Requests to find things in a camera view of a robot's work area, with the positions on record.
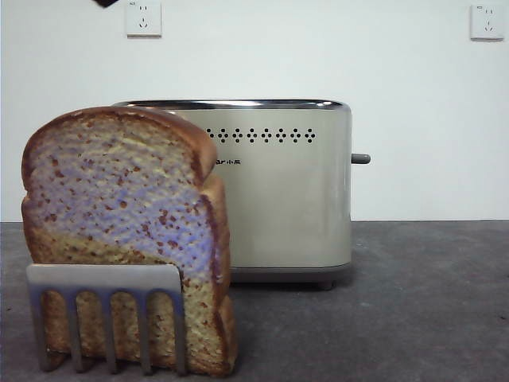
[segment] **black object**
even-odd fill
[[[106,8],[107,6],[110,6],[114,2],[117,2],[117,0],[95,0],[96,3],[98,3],[103,8]]]

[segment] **toaster base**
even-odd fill
[[[352,264],[334,267],[231,267],[232,283],[331,283],[347,278]]]

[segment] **toaster brand logo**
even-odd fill
[[[217,159],[217,165],[240,165],[240,159]]]

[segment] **toaster vent hole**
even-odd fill
[[[241,129],[239,128],[231,130],[226,128],[217,130],[208,128],[205,131],[207,131],[210,138],[215,138],[221,143],[225,143],[228,138],[233,138],[237,143],[240,143],[242,138],[249,139],[250,143],[255,143],[257,138],[260,138],[264,143],[270,143],[272,141],[271,138],[279,143],[283,143],[286,139],[290,139],[292,142],[298,143],[301,138],[307,141],[307,143],[313,143],[314,139],[317,137],[317,135],[313,132],[313,129],[305,129],[299,131],[297,128],[290,129],[288,134],[283,128],[274,129],[272,131],[274,132],[273,134],[270,132],[269,128],[263,128],[257,132],[254,128],[250,128],[246,131],[246,134],[241,133]]]

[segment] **electrical outlet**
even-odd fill
[[[504,6],[470,6],[470,38],[472,40],[503,40],[504,22]]]
[[[161,2],[128,1],[126,4],[127,36],[161,36]]]

